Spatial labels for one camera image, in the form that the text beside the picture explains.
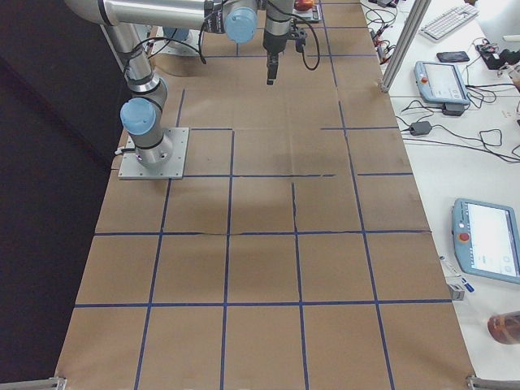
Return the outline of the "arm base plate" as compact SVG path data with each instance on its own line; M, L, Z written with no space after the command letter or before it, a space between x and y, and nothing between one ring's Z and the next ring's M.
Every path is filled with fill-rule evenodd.
M189 128L164 128L162 142L139 149L128 136L118 177L121 180L182 180L189 144Z

